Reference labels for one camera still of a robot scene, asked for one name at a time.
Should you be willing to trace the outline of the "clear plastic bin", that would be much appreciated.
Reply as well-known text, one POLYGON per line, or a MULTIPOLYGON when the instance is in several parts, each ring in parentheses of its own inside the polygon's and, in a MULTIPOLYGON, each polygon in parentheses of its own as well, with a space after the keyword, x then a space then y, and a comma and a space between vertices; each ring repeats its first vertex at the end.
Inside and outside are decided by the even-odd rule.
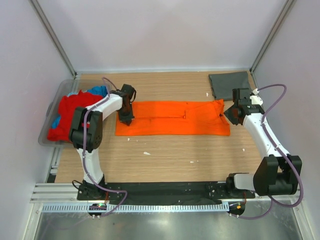
POLYGON ((95 86, 107 85, 108 89, 114 89, 110 83, 103 82, 101 79, 66 79, 63 80, 55 96, 47 108, 45 121, 38 137, 38 143, 44 147, 54 148, 73 148, 73 144, 67 141, 50 141, 47 139, 49 129, 52 126, 54 120, 58 117, 59 103, 63 96, 67 96, 70 93, 78 93, 80 90, 83 92, 89 90, 95 86))

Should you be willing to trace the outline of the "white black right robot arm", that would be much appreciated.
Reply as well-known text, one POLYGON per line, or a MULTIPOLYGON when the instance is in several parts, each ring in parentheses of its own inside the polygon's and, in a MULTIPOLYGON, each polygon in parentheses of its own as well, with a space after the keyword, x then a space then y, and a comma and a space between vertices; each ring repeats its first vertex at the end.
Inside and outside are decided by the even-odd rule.
POLYGON ((302 160, 278 141, 264 116, 262 99, 248 88, 234 88, 232 101, 224 115, 233 125, 242 125, 250 133, 262 160, 254 174, 229 174, 227 180, 231 182, 225 185, 226 194, 237 198, 249 190, 259 196, 294 195, 302 160))

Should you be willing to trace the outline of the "red t shirt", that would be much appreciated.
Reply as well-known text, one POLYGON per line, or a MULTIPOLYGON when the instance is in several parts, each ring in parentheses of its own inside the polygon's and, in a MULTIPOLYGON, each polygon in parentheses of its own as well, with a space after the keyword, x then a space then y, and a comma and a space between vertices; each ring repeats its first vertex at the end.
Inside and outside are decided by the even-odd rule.
POLYGON ((63 96, 58 106, 58 115, 60 117, 59 123, 55 128, 51 127, 48 130, 47 139, 52 142, 68 142, 75 109, 77 107, 85 108, 93 105, 102 98, 102 95, 92 94, 88 91, 82 92, 81 90, 78 92, 78 94, 63 96))

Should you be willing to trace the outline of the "right aluminium frame post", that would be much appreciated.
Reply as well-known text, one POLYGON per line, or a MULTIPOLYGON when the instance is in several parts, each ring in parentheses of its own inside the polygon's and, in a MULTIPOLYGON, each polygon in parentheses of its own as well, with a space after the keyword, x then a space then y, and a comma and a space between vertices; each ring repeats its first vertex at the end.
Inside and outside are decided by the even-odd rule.
POLYGON ((274 38, 276 37, 277 33, 279 32, 279 30, 281 29, 283 23, 285 22, 286 18, 288 17, 290 11, 292 10, 292 8, 294 7, 296 3, 296 0, 286 0, 284 2, 284 5, 282 6, 279 14, 277 15, 270 31, 268 32, 257 56, 255 57, 249 71, 250 74, 253 76, 255 70, 257 69, 257 67, 259 66, 261 60, 263 59, 264 55, 266 54, 268 48, 270 47, 270 45, 272 44, 274 38))

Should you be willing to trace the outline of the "orange t shirt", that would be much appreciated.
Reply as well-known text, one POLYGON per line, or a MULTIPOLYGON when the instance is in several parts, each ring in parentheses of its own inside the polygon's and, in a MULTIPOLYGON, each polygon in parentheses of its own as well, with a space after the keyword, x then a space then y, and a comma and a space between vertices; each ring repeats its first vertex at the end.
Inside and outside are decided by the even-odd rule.
POLYGON ((229 136, 224 101, 137 101, 127 126, 116 121, 116 136, 214 135, 229 136))

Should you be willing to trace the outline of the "folded grey t shirt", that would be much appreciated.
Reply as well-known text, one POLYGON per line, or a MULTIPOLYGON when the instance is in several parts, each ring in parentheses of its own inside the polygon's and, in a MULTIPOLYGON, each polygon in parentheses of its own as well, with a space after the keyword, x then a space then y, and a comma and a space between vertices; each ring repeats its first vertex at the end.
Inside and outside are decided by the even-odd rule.
POLYGON ((233 89, 251 88, 246 71, 209 74, 208 78, 215 100, 232 101, 233 89))

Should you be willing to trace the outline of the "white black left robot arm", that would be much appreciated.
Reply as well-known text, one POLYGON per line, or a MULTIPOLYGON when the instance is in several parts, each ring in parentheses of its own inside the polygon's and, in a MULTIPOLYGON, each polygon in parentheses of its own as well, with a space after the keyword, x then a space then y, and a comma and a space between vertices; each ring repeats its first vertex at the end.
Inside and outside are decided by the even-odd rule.
POLYGON ((134 117, 132 103, 136 90, 128 84, 107 92, 106 97, 86 107, 76 107, 69 140, 81 157, 83 180, 77 187, 77 199, 101 200, 105 197, 105 176, 101 169, 99 146, 103 138, 103 121, 117 112, 119 121, 130 126, 134 117))

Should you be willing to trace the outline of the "blue t shirt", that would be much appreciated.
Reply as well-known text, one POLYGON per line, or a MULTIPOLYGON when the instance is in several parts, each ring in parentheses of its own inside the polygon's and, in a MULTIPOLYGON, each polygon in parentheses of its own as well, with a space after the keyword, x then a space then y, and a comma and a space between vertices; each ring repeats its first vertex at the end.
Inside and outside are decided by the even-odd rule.
MULTIPOLYGON (((88 91, 94 95, 101 95, 103 98, 107 96, 107 88, 103 85, 102 86, 94 86, 93 88, 82 91, 82 92, 86 92, 86 91, 88 91)), ((70 93, 69 95, 65 95, 65 96, 69 97, 70 95, 76 95, 78 93, 70 93)), ((60 121, 60 117, 58 115, 58 117, 52 123, 51 128, 55 128, 58 125, 59 121, 60 121)))

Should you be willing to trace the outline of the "aluminium frame post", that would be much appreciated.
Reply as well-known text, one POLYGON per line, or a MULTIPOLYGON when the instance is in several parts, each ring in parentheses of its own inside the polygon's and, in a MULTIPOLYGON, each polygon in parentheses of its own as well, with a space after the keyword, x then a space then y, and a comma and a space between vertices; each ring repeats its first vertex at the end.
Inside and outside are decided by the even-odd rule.
POLYGON ((292 10, 292 8, 294 7, 296 3, 296 0, 286 0, 284 2, 284 5, 282 6, 279 14, 277 15, 270 31, 268 32, 257 56, 255 57, 249 71, 250 74, 253 76, 255 70, 257 69, 257 67, 259 66, 261 60, 263 59, 264 55, 266 54, 268 48, 270 47, 270 45, 272 44, 274 38, 276 37, 277 33, 279 32, 279 30, 281 29, 283 23, 285 22, 286 18, 288 17, 290 11, 292 10))
POLYGON ((50 40, 52 41, 54 47, 56 48, 58 54, 60 55, 63 63, 67 67, 68 71, 70 72, 73 79, 77 78, 77 71, 74 69, 67 53, 65 52, 58 36, 56 35, 49 19, 47 18, 43 8, 41 7, 38 0, 29 0, 30 5, 34 9, 38 19, 40 20, 42 26, 44 27, 45 31, 47 32, 50 40))

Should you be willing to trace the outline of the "left aluminium frame post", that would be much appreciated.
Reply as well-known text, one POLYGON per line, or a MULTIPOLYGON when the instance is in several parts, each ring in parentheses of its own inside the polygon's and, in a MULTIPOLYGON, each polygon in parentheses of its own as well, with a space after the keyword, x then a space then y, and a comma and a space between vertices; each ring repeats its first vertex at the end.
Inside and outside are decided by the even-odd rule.
POLYGON ((49 19, 47 18, 43 8, 41 7, 38 0, 29 0, 30 5, 34 9, 38 19, 40 20, 42 26, 44 27, 45 31, 47 32, 50 40, 52 41, 54 47, 56 48, 58 54, 60 55, 63 63, 67 67, 68 71, 70 72, 73 79, 77 78, 77 71, 74 69, 67 53, 65 52, 58 36, 56 35, 49 19))

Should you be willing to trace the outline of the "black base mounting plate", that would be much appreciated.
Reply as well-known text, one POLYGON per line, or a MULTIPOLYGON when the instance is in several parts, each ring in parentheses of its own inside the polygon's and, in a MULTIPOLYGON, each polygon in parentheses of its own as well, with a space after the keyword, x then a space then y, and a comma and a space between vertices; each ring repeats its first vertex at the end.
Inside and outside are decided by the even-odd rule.
POLYGON ((249 190, 232 188, 229 183, 219 181, 196 182, 109 182, 105 191, 90 184, 79 186, 77 199, 80 201, 109 200, 112 205, 120 203, 127 191, 124 205, 144 206, 197 206, 218 205, 223 200, 254 199, 249 190))

